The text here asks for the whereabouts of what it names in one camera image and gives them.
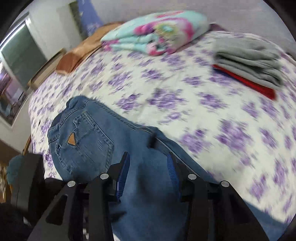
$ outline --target wooden furniture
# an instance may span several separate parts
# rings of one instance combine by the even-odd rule
[[[32,142],[32,138],[30,136],[29,139],[27,140],[27,143],[25,145],[25,148],[22,151],[23,156],[29,153],[29,147],[31,145],[31,142]]]
[[[29,81],[28,86],[33,90],[37,90],[43,81],[55,70],[59,61],[65,54],[66,50],[61,49],[56,55],[54,55]]]

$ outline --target folded clothes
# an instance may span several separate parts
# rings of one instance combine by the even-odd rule
[[[234,74],[234,73],[231,73],[230,71],[226,70],[226,69],[223,69],[221,68],[220,66],[218,65],[213,65],[213,68],[214,69],[217,69],[217,70],[220,70],[226,74],[228,74],[229,76],[237,79],[238,81],[242,82],[244,85],[258,91],[259,93],[265,95],[266,97],[268,97],[269,99],[271,100],[275,100],[276,99],[276,93],[275,93],[275,90],[274,89],[271,89],[271,88],[268,88],[268,87],[265,87],[265,86],[262,86],[262,85],[259,85],[255,82],[252,82],[252,81],[249,81],[241,76],[238,76],[237,74]]]
[[[106,34],[106,50],[172,54],[209,29],[207,17],[194,11],[153,13],[135,18]]]
[[[253,39],[218,39],[214,64],[259,85],[280,89],[280,53],[273,44]]]

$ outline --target bed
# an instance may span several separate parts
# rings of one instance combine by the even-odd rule
[[[78,95],[123,117],[156,126],[217,181],[282,223],[296,213],[296,62],[283,50],[285,86],[271,101],[212,70],[216,38],[253,34],[212,31],[169,56],[95,52],[68,76],[51,74],[33,94],[29,115],[34,153],[45,177],[60,178],[49,151],[53,119]]]

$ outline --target fabric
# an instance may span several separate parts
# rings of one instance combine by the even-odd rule
[[[283,85],[279,58],[279,50],[263,40],[221,38],[214,47],[215,65],[273,89]]]
[[[128,21],[102,41],[106,50],[134,50],[155,56],[174,53],[208,29],[207,18],[200,13],[170,11]]]
[[[222,37],[261,39],[210,32],[156,57],[99,50],[70,75],[49,76],[29,103],[33,151],[44,157],[45,177],[61,178],[47,131],[70,98],[84,95],[159,128],[217,181],[228,180],[245,201],[289,223],[296,212],[296,63],[277,47],[285,79],[271,101],[213,70],[213,46]]]
[[[9,185],[13,186],[13,183],[15,181],[15,178],[18,175],[18,171],[20,169],[20,166],[22,164],[23,156],[18,155],[9,161],[8,167],[6,168],[6,178]]]
[[[103,22],[94,9],[91,0],[77,0],[77,2],[81,23],[87,36],[90,37],[99,27],[103,26]]]
[[[213,64],[213,68],[227,73],[229,76],[237,79],[238,81],[242,82],[246,86],[258,91],[259,93],[265,95],[266,97],[268,97],[271,100],[275,100],[275,98],[276,98],[276,93],[275,93],[274,89],[271,89],[271,88],[259,85],[259,84],[255,83],[255,82],[249,81],[249,80],[247,80],[247,79],[245,79],[245,78],[243,78],[241,76],[238,76],[238,75],[236,75],[234,73],[231,73],[230,71],[228,71],[226,69],[223,69],[223,68],[219,67],[218,65]]]
[[[91,181],[118,163],[125,151],[130,154],[121,202],[109,205],[111,215],[125,213],[112,223],[121,241],[183,239],[188,203],[178,201],[171,184],[166,162],[170,151],[202,179],[216,182],[157,128],[136,125],[84,96],[67,102],[66,109],[53,120],[48,140],[53,163],[66,182]],[[281,223],[269,220],[264,225],[269,225],[268,234],[271,230],[283,233]]]
[[[69,74],[81,65],[89,56],[101,46],[101,38],[112,29],[120,26],[123,22],[114,22],[100,27],[95,33],[81,42],[76,48],[66,53],[59,61],[55,71],[58,74]]]

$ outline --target folded towel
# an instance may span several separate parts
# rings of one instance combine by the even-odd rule
[[[66,53],[59,61],[55,71],[58,74],[69,74],[81,65],[89,56],[97,51],[101,46],[101,38],[112,29],[120,26],[123,22],[106,24],[96,30],[96,32],[81,42],[76,48]]]
[[[280,89],[280,53],[263,40],[221,38],[214,46],[214,64],[259,85]]]
[[[106,50],[133,50],[149,55],[172,54],[209,29],[206,16],[194,11],[153,13],[135,18],[106,34]]]
[[[257,92],[265,95],[266,97],[268,97],[269,99],[271,100],[275,100],[276,99],[276,93],[275,93],[275,90],[274,89],[271,89],[271,88],[268,88],[268,87],[265,87],[265,86],[262,86],[262,85],[259,85],[257,83],[254,83],[252,81],[249,81],[241,76],[238,76],[237,74],[234,74],[226,69],[223,69],[221,68],[220,66],[218,65],[213,65],[213,68],[214,69],[217,69],[219,71],[222,71],[226,74],[228,74],[229,76],[237,79],[239,82],[243,83],[244,85],[252,88],[253,90],[256,90]]]

